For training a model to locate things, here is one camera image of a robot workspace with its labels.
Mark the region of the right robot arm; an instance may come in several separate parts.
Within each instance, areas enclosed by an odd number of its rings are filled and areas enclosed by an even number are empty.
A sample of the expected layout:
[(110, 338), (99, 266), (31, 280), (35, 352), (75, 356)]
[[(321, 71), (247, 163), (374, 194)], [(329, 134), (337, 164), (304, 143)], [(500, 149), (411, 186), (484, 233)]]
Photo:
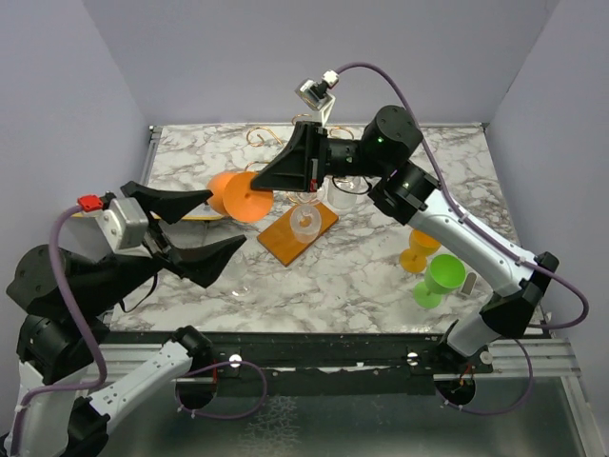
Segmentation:
[(406, 109), (381, 108), (358, 140), (329, 137), (319, 122), (299, 121), (285, 148), (252, 180), (255, 190), (304, 192), (327, 176), (375, 177), (368, 197), (384, 215), (439, 241), (491, 287), (488, 303), (458, 320), (442, 337), (439, 365), (458, 372), (482, 347), (518, 339), (544, 296), (559, 259), (520, 248), (459, 208), (445, 186), (411, 162), (422, 132)]

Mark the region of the yellow plastic goblet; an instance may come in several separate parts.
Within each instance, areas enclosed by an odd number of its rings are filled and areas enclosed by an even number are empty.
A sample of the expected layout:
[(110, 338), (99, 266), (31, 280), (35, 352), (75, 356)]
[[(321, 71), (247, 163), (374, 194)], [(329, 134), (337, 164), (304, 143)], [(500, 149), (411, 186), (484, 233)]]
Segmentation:
[(416, 229), (411, 230), (408, 241), (409, 247), (400, 255), (400, 265), (406, 272), (421, 273), (426, 269), (428, 257), (436, 253), (442, 244)]

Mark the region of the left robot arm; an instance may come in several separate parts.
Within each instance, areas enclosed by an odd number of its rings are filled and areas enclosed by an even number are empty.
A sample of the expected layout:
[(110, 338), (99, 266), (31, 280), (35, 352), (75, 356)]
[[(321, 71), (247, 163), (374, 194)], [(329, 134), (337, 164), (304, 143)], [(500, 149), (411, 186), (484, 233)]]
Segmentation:
[[(245, 243), (237, 235), (178, 248), (164, 233), (205, 204), (208, 189), (151, 189), (136, 182), (119, 194), (86, 195), (53, 224), (49, 241), (20, 260), (7, 294), (25, 313), (17, 343), (20, 388), (5, 456), (95, 456), (113, 430), (159, 387), (213, 363), (212, 344), (196, 328), (175, 330), (149, 360), (109, 383), (100, 346), (102, 315), (167, 270), (206, 288)], [(61, 248), (74, 214), (92, 216), (110, 253), (98, 261)]]

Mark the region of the clear stemmed wine glass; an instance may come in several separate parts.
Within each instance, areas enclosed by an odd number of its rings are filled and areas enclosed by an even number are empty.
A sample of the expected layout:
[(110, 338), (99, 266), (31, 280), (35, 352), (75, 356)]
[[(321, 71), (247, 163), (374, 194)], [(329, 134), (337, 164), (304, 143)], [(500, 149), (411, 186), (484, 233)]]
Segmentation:
[(248, 295), (251, 292), (251, 284), (243, 268), (235, 268), (231, 272), (231, 282), (233, 289), (231, 293), (236, 297)]

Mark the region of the orange plastic goblet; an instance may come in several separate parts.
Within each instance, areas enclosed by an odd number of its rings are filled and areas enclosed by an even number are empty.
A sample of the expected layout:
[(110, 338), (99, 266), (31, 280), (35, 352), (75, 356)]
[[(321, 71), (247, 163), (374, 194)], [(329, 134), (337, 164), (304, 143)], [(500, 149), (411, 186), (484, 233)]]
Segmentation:
[(256, 172), (225, 171), (215, 175), (207, 184), (212, 196), (207, 204), (217, 213), (242, 223), (255, 223), (271, 211), (274, 197), (271, 190), (251, 188)]

